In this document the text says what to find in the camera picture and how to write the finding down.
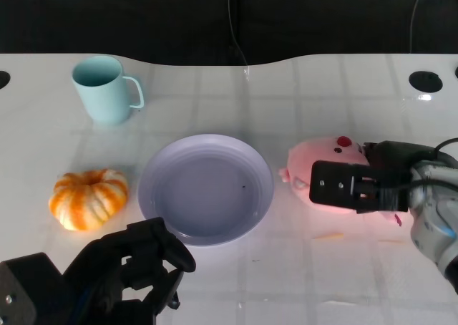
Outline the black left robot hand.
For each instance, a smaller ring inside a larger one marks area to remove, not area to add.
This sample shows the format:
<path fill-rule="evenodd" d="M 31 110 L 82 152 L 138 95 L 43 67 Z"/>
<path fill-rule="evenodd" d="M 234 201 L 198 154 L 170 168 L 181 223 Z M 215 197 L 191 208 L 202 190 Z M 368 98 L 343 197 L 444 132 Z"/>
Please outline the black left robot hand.
<path fill-rule="evenodd" d="M 68 324 L 155 324 L 177 309 L 196 262 L 162 218 L 132 223 L 87 244 L 64 272 L 76 304 Z"/>

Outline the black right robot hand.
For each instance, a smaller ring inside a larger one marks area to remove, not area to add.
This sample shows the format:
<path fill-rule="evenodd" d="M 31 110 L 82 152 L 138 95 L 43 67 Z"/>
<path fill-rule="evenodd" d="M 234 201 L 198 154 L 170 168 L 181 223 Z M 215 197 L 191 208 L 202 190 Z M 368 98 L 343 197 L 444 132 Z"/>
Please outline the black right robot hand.
<path fill-rule="evenodd" d="M 407 142 L 365 142 L 363 149 L 369 165 L 376 170 L 405 171 L 421 161 L 435 160 L 433 147 Z"/>

